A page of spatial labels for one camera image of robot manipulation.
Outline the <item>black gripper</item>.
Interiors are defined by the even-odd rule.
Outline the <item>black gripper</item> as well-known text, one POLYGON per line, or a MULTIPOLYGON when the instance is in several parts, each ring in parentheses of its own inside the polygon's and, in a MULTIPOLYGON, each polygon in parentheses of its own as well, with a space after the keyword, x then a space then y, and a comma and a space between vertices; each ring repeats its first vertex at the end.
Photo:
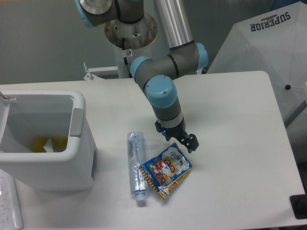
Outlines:
POLYGON ((185 131, 186 124, 184 118, 182 118, 182 121, 175 127, 164 127, 159 121, 155 122, 155 127, 157 132, 161 133, 167 141, 171 138, 177 139, 187 148, 188 153, 192 153, 199 146, 197 137, 194 134, 187 134, 185 131))

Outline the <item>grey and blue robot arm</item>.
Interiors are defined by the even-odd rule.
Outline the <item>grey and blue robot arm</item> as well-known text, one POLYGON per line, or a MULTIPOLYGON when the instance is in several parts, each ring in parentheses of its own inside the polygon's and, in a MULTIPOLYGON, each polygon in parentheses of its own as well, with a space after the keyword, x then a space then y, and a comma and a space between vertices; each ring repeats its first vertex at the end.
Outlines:
POLYGON ((167 56, 151 59, 141 49, 153 43, 158 32, 155 19, 145 13, 142 0, 77 0, 75 5, 87 27, 105 26, 110 43, 121 50, 118 72, 132 77, 151 104, 156 130, 166 140, 175 138, 189 152, 199 146, 197 137, 186 132, 186 125, 174 79, 202 70, 208 53, 193 39, 181 0, 156 3, 166 40, 167 56))

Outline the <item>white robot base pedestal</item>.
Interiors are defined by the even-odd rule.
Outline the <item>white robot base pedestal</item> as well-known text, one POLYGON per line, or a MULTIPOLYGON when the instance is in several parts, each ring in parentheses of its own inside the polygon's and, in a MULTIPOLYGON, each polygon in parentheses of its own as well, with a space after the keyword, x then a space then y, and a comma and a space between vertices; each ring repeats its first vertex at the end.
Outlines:
POLYGON ((158 33, 156 20, 145 13, 135 24, 112 20, 105 25, 105 35, 114 46, 118 76, 130 77, 130 66, 140 56, 152 56, 152 46, 158 33))

